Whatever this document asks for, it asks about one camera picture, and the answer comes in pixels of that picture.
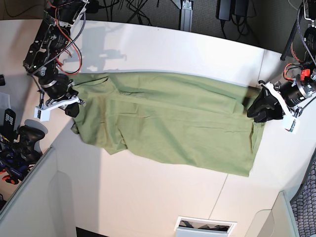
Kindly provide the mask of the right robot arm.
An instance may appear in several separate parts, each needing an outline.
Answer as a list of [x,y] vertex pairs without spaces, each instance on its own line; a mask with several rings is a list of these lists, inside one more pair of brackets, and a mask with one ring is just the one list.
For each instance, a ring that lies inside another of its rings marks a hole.
[[78,59],[82,59],[76,39],[71,38],[71,28],[78,19],[86,18],[88,4],[87,0],[49,0],[44,8],[43,21],[23,61],[23,67],[39,89],[39,105],[35,110],[39,119],[44,119],[44,114],[55,108],[75,118],[79,106],[84,104],[73,89],[74,81],[69,78],[80,70],[64,71],[59,57],[71,47]]

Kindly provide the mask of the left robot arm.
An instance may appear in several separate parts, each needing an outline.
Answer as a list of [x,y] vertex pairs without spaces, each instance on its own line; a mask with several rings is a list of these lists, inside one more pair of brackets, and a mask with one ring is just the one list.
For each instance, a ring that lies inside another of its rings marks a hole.
[[[295,35],[305,49],[304,60],[298,59],[293,49]],[[280,59],[291,52],[297,63],[288,63],[283,69],[284,82],[258,81],[260,94],[247,111],[256,123],[299,117],[306,107],[298,105],[316,93],[316,2],[303,0],[300,4],[291,34]]]

